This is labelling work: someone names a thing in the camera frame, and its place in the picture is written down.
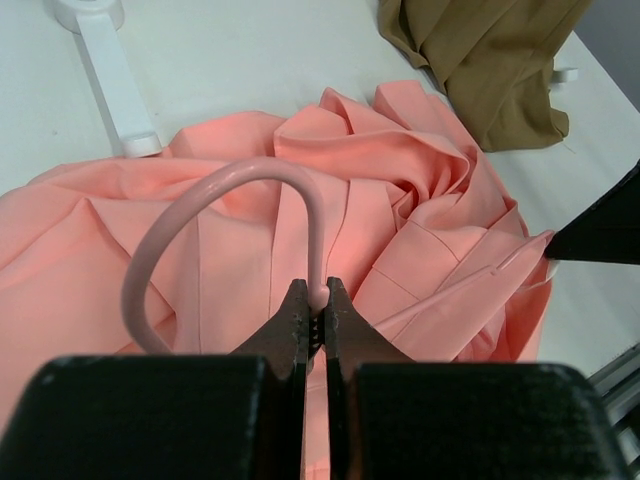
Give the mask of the brown pleated skirt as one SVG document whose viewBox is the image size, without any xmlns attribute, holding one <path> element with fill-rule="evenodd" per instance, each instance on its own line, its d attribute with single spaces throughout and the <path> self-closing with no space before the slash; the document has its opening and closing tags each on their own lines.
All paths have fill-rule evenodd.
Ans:
<svg viewBox="0 0 640 480">
<path fill-rule="evenodd" d="M 569 134 L 552 107 L 554 58 L 590 7 L 583 0 L 385 0 L 381 36 L 431 71 L 487 152 L 541 149 Z"/>
</svg>

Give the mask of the pink wire hanger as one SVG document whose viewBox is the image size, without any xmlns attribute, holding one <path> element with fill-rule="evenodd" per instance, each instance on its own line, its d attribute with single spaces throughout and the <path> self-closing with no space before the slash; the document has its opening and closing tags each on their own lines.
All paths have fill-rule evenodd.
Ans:
<svg viewBox="0 0 640 480">
<path fill-rule="evenodd" d="M 156 265 L 177 234 L 211 203 L 232 190 L 258 180 L 275 180 L 293 188 L 304 202 L 308 225 L 307 284 L 311 313 L 328 305 L 329 287 L 324 276 L 323 251 L 326 222 L 322 192 L 298 166 L 268 157 L 226 165 L 198 181 L 175 200 L 152 224 L 136 248 L 127 268 L 120 310 L 132 340 L 150 354 L 170 354 L 146 315 L 146 289 Z"/>
</svg>

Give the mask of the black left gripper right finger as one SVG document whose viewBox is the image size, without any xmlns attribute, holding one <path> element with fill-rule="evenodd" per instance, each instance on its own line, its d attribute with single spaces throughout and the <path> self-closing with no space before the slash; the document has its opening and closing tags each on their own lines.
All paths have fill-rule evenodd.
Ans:
<svg viewBox="0 0 640 480">
<path fill-rule="evenodd" d="M 348 383 L 363 364 L 413 363 L 355 309 L 339 278 L 329 277 L 328 287 L 323 321 L 329 383 Z"/>
</svg>

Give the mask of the pink pleated skirt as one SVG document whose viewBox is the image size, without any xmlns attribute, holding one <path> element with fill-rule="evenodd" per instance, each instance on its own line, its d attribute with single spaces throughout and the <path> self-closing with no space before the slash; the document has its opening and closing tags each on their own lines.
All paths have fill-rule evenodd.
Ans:
<svg viewBox="0 0 640 480">
<path fill-rule="evenodd" d="M 231 355 L 306 282 L 303 200 L 244 184 L 194 217 L 146 289 L 170 354 L 142 351 L 120 300 L 157 218 L 226 165 L 268 157 L 322 192 L 324 276 L 413 363 L 327 380 L 323 310 L 307 372 Z M 290 118 L 245 112 L 182 130 L 157 156 L 58 166 L 1 199 L 1 475 L 5 479 L 326 479 L 378 458 L 342 433 L 374 370 L 511 362 L 537 351 L 548 234 L 453 112 L 418 83 L 363 105 L 327 90 Z"/>
</svg>

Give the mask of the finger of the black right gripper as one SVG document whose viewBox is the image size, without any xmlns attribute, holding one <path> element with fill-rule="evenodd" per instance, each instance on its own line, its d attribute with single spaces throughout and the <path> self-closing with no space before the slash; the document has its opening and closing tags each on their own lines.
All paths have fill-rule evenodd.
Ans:
<svg viewBox="0 0 640 480">
<path fill-rule="evenodd" d="M 545 257 L 559 261 L 638 263 L 639 163 L 600 199 L 557 231 Z"/>
</svg>

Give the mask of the silver clothes rack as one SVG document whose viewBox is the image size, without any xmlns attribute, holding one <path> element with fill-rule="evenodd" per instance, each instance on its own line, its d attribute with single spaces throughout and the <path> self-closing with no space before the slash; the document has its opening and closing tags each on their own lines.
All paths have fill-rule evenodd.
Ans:
<svg viewBox="0 0 640 480">
<path fill-rule="evenodd" d="M 129 67 L 118 30 L 125 11 L 117 0 L 59 0 L 56 21 L 82 44 L 92 88 L 116 151 L 127 158 L 153 156 L 161 141 Z"/>
</svg>

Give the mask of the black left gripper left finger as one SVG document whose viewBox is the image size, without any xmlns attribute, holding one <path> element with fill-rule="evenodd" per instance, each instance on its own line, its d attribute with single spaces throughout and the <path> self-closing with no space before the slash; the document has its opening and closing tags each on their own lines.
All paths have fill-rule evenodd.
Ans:
<svg viewBox="0 0 640 480">
<path fill-rule="evenodd" d="M 304 280 L 289 285 L 276 313 L 231 355 L 264 357 L 278 380 L 288 380 L 294 369 L 307 372 L 309 358 L 309 304 Z"/>
</svg>

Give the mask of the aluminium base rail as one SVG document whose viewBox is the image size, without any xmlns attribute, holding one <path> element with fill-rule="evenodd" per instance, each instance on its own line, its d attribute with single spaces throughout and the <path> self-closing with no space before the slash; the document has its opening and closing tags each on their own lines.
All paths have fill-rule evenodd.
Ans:
<svg viewBox="0 0 640 480">
<path fill-rule="evenodd" d="M 589 378 L 602 397 L 634 479 L 639 478 L 639 361 L 636 344 Z"/>
</svg>

